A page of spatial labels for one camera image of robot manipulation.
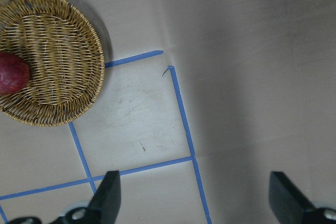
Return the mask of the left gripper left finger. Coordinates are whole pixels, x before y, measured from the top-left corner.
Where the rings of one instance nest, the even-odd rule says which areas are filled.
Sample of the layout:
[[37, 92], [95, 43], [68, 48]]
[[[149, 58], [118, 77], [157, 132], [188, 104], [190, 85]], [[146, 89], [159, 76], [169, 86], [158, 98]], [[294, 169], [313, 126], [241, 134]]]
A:
[[114, 224], [120, 206], [120, 172], [108, 171], [87, 206], [72, 208], [51, 224]]

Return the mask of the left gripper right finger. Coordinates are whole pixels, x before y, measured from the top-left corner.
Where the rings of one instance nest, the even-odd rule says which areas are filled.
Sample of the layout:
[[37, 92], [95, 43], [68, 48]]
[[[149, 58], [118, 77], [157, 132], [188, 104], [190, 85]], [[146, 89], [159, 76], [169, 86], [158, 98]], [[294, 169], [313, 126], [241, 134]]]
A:
[[284, 172], [270, 172], [268, 202], [279, 223], [335, 223], [335, 209], [313, 205]]

